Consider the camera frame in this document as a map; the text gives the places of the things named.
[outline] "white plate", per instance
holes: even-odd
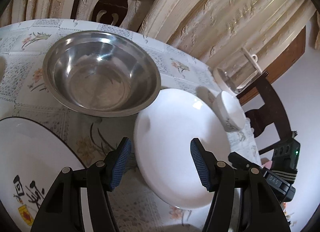
[[[84,165],[51,131],[25,118],[0,120],[0,137],[0,200],[18,228],[29,232],[38,206],[61,169],[79,170]],[[37,195],[40,199],[30,202]],[[83,207],[85,222],[90,216],[88,205]]]
[[[218,160],[228,162],[230,144],[214,112],[199,98],[182,90],[161,90],[137,117],[135,155],[150,188],[166,203],[195,209],[211,203],[190,153],[199,138]]]

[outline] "tablecloth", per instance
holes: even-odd
[[[136,115],[87,116],[67,109],[49,93],[42,76],[46,52],[60,38],[84,30],[118,34],[138,44],[156,63],[162,88],[178,88],[198,96],[199,87],[221,91],[204,63],[160,41],[118,27],[39,19],[0,28],[0,62],[5,64],[0,82],[0,118],[21,116],[39,122],[66,142],[86,166],[104,159],[123,136],[133,141]],[[228,139],[231,151],[261,164],[248,121],[244,130],[228,133]],[[163,202],[145,184],[133,153],[120,186],[109,197],[120,231],[201,231],[209,210],[209,206],[182,210]],[[238,206],[239,194],[235,193],[231,230],[236,226]]]

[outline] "metal bowl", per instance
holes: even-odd
[[[135,114],[156,99],[161,86],[158,68],[142,48],[99,31],[57,41],[44,58],[43,71],[60,103],[92,116]]]

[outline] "plate rim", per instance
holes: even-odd
[[[5,120],[5,119],[9,119],[9,118],[19,118],[19,119],[28,120],[28,121],[34,122],[34,123],[44,127],[47,131],[49,131],[55,137],[57,137],[73,153],[73,155],[79,160],[79,162],[82,164],[82,166],[84,168],[86,168],[86,166],[84,165],[82,160],[76,155],[76,153],[60,137],[58,137],[54,132],[52,132],[50,129],[48,129],[44,125],[36,122],[35,120],[29,119],[29,118],[26,118],[26,117],[22,117],[22,116],[8,116],[8,117],[5,117],[3,119],[0,119],[0,122]],[[9,213],[7,212],[7,209],[2,204],[1,199],[0,199],[0,225],[4,229],[10,229],[9,231],[11,231],[11,232],[21,232],[21,230],[18,228],[17,224],[10,217]]]

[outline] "small white bowl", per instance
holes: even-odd
[[[226,132],[244,129],[246,119],[244,111],[239,100],[228,92],[219,93],[212,103],[212,109]]]

